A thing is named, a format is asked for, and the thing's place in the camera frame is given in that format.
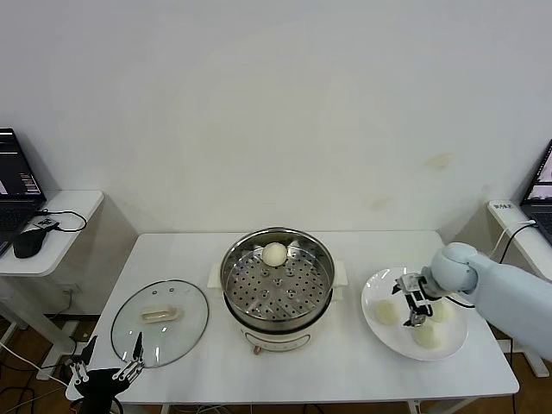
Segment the black cable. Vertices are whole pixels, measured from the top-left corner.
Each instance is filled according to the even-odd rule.
[[[33,377],[35,376],[34,373],[31,373],[31,376],[28,377],[27,379],[27,382],[25,383],[25,388],[28,388],[30,390],[32,390],[32,395],[31,395],[31,414],[35,414],[35,389],[32,388],[32,387],[29,387],[28,385],[31,383],[31,381],[33,380]],[[19,396],[19,399],[17,400],[17,405],[19,405],[20,403],[23,402],[23,397],[25,396],[25,391],[23,390],[21,392],[21,395]],[[17,410],[16,410],[16,414],[19,414],[19,410],[23,407],[23,405],[17,407]]]
[[[117,404],[117,408],[119,409],[119,414],[124,414],[124,410],[122,409],[121,402],[115,397],[113,397],[113,401],[115,401],[115,404]]]
[[[445,296],[445,298],[447,298],[449,301],[457,304],[458,306],[461,306],[462,308],[473,309],[475,307],[472,304],[463,304],[462,302],[458,302],[456,299],[452,299],[450,296]]]
[[[2,391],[0,391],[0,395],[4,394],[6,391],[9,391],[9,390],[22,390],[22,395],[19,397],[19,401],[21,401],[22,399],[22,396],[25,394],[26,391],[30,391],[31,392],[31,399],[34,399],[35,398],[35,389],[34,388],[30,388],[28,386],[6,386],[5,388],[2,389]],[[34,404],[34,401],[31,403],[31,414],[34,414],[35,413],[35,404]]]
[[[320,405],[318,405],[318,404],[305,404],[304,407],[303,407],[303,414],[306,414],[306,412],[307,412],[307,407],[308,407],[309,405],[314,405],[314,406],[317,408],[317,410],[318,410],[318,412],[319,412],[320,414],[325,414],[324,411],[323,411],[323,409],[320,408]]]
[[[77,351],[77,341],[75,341],[74,338],[71,338],[71,339],[73,339],[73,341],[75,342],[75,345],[74,345],[74,348],[72,349],[71,355],[69,355],[69,358],[71,358],[73,355],[75,355],[75,352]],[[46,365],[45,367],[41,367],[41,369],[62,367],[64,365],[65,365],[65,362],[61,362],[59,364]],[[12,367],[12,366],[10,366],[10,365],[6,364],[5,362],[2,362],[2,361],[0,361],[0,367],[8,368],[8,369],[11,369],[12,371],[17,371],[18,373],[33,373],[34,371],[38,371],[36,368],[16,368],[16,367]]]
[[[81,216],[79,213],[77,213],[75,211],[71,211],[71,210],[64,210],[64,211],[40,210],[40,211],[36,211],[34,215],[35,216],[51,216],[51,215],[54,215],[54,214],[73,214],[74,216],[77,216],[78,218],[80,218],[83,221],[84,224],[79,229],[62,229],[61,227],[59,227],[59,225],[56,225],[55,227],[53,227],[53,230],[63,231],[65,233],[76,233],[80,230],[86,229],[86,225],[88,224],[88,222],[86,221],[86,219],[83,216]]]
[[[536,227],[534,223],[532,224],[526,224],[523,227],[520,227],[516,231],[514,231],[513,235],[510,236],[510,240],[506,243],[506,247],[504,249],[504,252],[502,253],[502,257],[500,258],[499,263],[502,263],[504,261],[504,258],[506,257],[506,252],[508,252],[508,248],[511,245],[511,242],[514,240],[514,237],[516,237],[516,234],[519,233],[523,229],[527,229],[528,227]]]

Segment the cable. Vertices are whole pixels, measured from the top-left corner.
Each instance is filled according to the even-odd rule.
[[[72,305],[72,289],[69,290],[69,303],[67,304],[67,306],[65,308],[63,308],[62,310],[60,310],[58,313],[56,313],[54,316],[49,317],[48,319],[52,320],[55,317],[59,316],[60,313],[68,311],[71,308],[71,305]]]
[[[509,226],[506,226],[504,230],[502,230],[502,234],[500,235],[499,239],[497,240],[497,244],[494,245],[494,249],[492,250],[492,252],[489,254],[489,259],[492,258],[492,255],[494,254],[494,252],[497,251],[497,248],[499,248],[499,244],[500,242],[502,241],[502,237],[504,237],[504,235],[506,234],[506,232],[511,229],[512,227],[514,226],[518,226],[519,224],[535,224],[535,220],[525,220],[524,222],[517,222],[517,223],[514,223],[514,224],[510,224]]]
[[[81,216],[79,213],[76,213],[75,211],[70,211],[70,210],[64,210],[64,211],[41,210],[41,211],[36,211],[34,215],[35,216],[51,216],[51,215],[54,215],[54,214],[73,214],[74,216],[77,216],[78,218],[80,218],[84,223],[82,225],[82,227],[80,227],[79,229],[62,229],[61,227],[59,227],[59,225],[56,225],[53,229],[57,230],[57,231],[63,231],[65,233],[76,233],[80,230],[86,229],[86,225],[88,224],[88,222],[86,221],[86,219],[83,216]]]
[[[75,352],[77,351],[77,341],[75,341],[74,338],[71,338],[73,339],[73,341],[75,342],[75,346],[74,348],[72,349],[72,352],[71,352],[71,355],[69,355],[69,358],[71,358],[73,355],[75,355]],[[66,365],[65,362],[60,362],[59,364],[53,364],[53,365],[46,365],[44,367],[41,368],[42,369],[46,369],[46,368],[56,368],[56,367],[63,367],[64,365]],[[0,367],[5,367],[5,368],[8,368],[8,369],[11,369],[13,371],[17,371],[18,373],[33,373],[36,371],[36,369],[23,369],[23,368],[16,368],[16,367],[12,367],[8,364],[6,364],[5,362],[2,362],[0,361]]]
[[[449,301],[457,304],[458,306],[461,306],[462,308],[473,309],[475,307],[472,304],[463,304],[462,302],[458,302],[456,299],[452,299],[450,296],[445,296],[445,298],[447,298]]]
[[[26,404],[28,404],[28,403],[34,403],[34,401],[36,401],[37,399],[46,397],[47,395],[50,395],[50,394],[52,394],[52,393],[54,393],[54,392],[63,390],[64,388],[65,388],[65,387],[61,386],[60,388],[56,388],[55,390],[52,390],[52,391],[50,391],[50,392],[46,392],[46,393],[44,393],[44,394],[42,394],[42,395],[39,395],[39,396],[36,397],[36,398],[30,399],[29,401],[25,401],[24,403],[15,405],[15,406],[11,407],[10,409],[4,411],[2,414],[8,414],[9,412],[12,412],[13,410],[16,410],[16,409],[19,408],[19,407],[22,407],[22,406],[24,406],[24,405],[26,405]]]
[[[35,365],[33,362],[29,361],[29,360],[26,360],[25,358],[23,358],[22,356],[16,354],[14,351],[12,351],[11,349],[9,349],[6,345],[4,345],[3,343],[0,342],[0,346],[2,348],[4,348],[6,351],[8,351],[10,354],[14,355],[15,357],[19,358],[21,361],[25,361],[27,362],[29,365],[31,365],[32,367],[35,367],[36,369],[38,369],[39,371],[42,369],[40,367],[38,367],[37,365]],[[51,378],[52,380],[54,381],[58,381],[60,384],[63,384],[65,387],[67,387],[68,385],[63,382],[61,379],[57,379],[51,375],[47,375],[47,377]]]
[[[33,388],[28,387],[28,386],[6,386],[4,389],[2,389],[2,391],[0,391],[0,395],[4,394],[6,391],[9,391],[9,390],[22,390],[22,395],[26,391],[30,391],[31,392],[31,398],[35,398],[35,390]],[[22,395],[20,396],[19,401],[17,402],[18,404],[21,402]],[[32,404],[31,405],[31,414],[34,414],[34,413],[35,413],[35,405]]]
[[[32,388],[32,387],[29,387],[31,381],[33,380],[33,376],[34,374],[31,373],[31,375],[28,377],[27,379],[27,382],[25,383],[25,388],[30,388],[32,391],[32,395],[31,395],[31,399],[29,400],[30,404],[31,404],[31,414],[35,414],[35,389]],[[17,400],[17,404],[21,404],[23,402],[23,397],[25,397],[25,391],[22,391],[22,393],[19,395],[19,399]],[[18,407],[17,410],[16,410],[16,414],[19,414],[19,408],[21,407]]]
[[[534,223],[532,224],[526,224],[523,227],[520,227],[516,231],[514,231],[513,235],[510,236],[510,240],[506,243],[506,247],[504,249],[504,252],[502,253],[502,257],[500,258],[499,263],[502,263],[504,261],[504,258],[506,257],[506,253],[508,252],[508,248],[511,245],[511,242],[514,240],[514,237],[516,237],[516,234],[519,233],[523,229],[527,229],[528,227],[536,227]]]
[[[119,414],[124,414],[124,410],[122,409],[121,402],[115,397],[113,397],[113,401],[115,401],[115,404],[117,405],[117,408],[119,409]]]
[[[306,412],[307,412],[307,407],[308,407],[309,405],[314,405],[314,406],[317,408],[317,410],[318,410],[318,412],[319,412],[320,414],[325,414],[325,413],[324,413],[324,410],[323,410],[322,408],[320,408],[320,405],[318,405],[318,404],[305,404],[304,407],[303,407],[303,414],[306,414]]]

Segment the computer mouse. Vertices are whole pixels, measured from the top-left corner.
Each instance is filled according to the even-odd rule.
[[[47,229],[34,229],[21,233],[14,239],[14,255],[19,259],[33,257],[41,251]]]

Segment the white table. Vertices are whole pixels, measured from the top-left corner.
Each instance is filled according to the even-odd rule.
[[[72,210],[89,220],[102,203],[104,195],[101,191],[45,191],[47,202],[43,209],[50,211]],[[82,220],[74,215],[52,216],[60,222],[62,229],[77,229],[83,225]],[[26,229],[36,229],[29,225]],[[42,244],[41,251],[30,258],[18,259],[14,256],[14,250],[10,247],[0,256],[0,302],[18,320],[31,325],[41,333],[52,344],[53,348],[43,362],[43,366],[50,366],[56,363],[62,354],[71,354],[74,350],[74,342],[69,335],[77,327],[77,323],[71,321],[64,325],[63,330],[58,329],[48,320],[39,309],[33,306],[31,300],[27,299],[24,289],[17,283],[18,278],[41,278],[47,276],[59,265],[67,250],[77,239],[79,232],[65,233],[50,231]],[[58,301],[64,304],[67,299],[61,292],[49,292],[50,295],[59,296]],[[12,323],[10,329],[2,337],[1,341],[6,342],[9,336],[15,331],[16,326]],[[53,369],[39,372],[37,378],[44,380],[45,373]]]
[[[349,286],[330,305],[326,325],[304,348],[254,355],[224,302],[207,289],[211,265],[239,234],[141,235],[105,305],[90,369],[120,367],[110,344],[114,317],[127,298],[160,279],[198,285],[210,307],[203,337],[183,358],[147,369],[118,398],[124,404],[265,404],[461,398],[438,405],[452,412],[477,397],[512,394],[518,382],[486,322],[461,310],[469,335],[453,357],[420,362],[396,354],[368,328],[361,288],[385,267],[422,267],[442,246],[434,231],[313,233],[347,268]],[[79,397],[71,385],[69,399]],[[416,409],[411,402],[412,412]]]
[[[90,219],[104,199],[101,191],[45,191],[45,195],[47,202],[42,209],[50,211],[72,210],[79,213],[86,220]],[[78,229],[83,225],[82,220],[72,214],[50,217],[60,222],[62,229]],[[26,229],[36,229],[36,227],[29,225]],[[50,231],[42,244],[41,251],[28,259],[17,259],[14,255],[14,249],[10,247],[0,256],[0,276],[22,278],[47,276],[59,265],[78,235],[78,232]]]
[[[510,200],[490,201],[487,208],[502,229],[509,228],[506,231],[508,238],[514,231],[522,227],[522,224],[516,226],[516,223],[529,220],[519,207]],[[552,246],[538,229],[520,231],[517,233],[513,244],[539,278],[552,280]]]
[[[506,230],[505,239],[508,240],[511,235],[524,224],[519,222],[527,221],[529,218],[519,209],[519,207],[510,200],[493,200],[487,205],[492,216],[496,219],[502,229]],[[533,272],[541,279],[552,281],[552,246],[544,238],[538,229],[528,228],[516,234],[512,244],[516,246],[521,255],[527,260]],[[499,345],[505,353],[510,352],[510,341],[500,340]],[[524,354],[529,363],[533,374],[539,378],[550,376],[549,370],[544,365],[541,357],[532,349],[514,342],[514,353]]]

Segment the white robotic arm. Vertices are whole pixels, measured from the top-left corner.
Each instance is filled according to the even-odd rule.
[[[419,276],[426,304],[460,292],[488,322],[552,361],[551,283],[518,267],[492,261],[463,243],[451,243],[437,251],[431,268],[426,267]]]

